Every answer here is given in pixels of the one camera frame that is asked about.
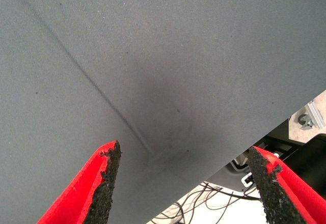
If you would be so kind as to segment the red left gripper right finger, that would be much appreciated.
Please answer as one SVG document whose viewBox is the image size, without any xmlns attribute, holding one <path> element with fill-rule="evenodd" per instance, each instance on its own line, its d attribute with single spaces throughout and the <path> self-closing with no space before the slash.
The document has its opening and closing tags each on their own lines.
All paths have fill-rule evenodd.
<svg viewBox="0 0 326 224">
<path fill-rule="evenodd" d="M 252 146 L 248 164 L 268 223 L 325 223 L 325 199 L 276 155 Z"/>
</svg>

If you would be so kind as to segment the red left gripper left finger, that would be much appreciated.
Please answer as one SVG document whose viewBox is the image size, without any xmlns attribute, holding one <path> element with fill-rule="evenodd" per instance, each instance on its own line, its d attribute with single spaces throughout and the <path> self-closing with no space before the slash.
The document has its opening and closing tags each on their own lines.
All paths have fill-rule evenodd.
<svg viewBox="0 0 326 224">
<path fill-rule="evenodd" d="M 37 223 L 108 223 L 120 159 L 118 141 L 99 147 Z"/>
</svg>

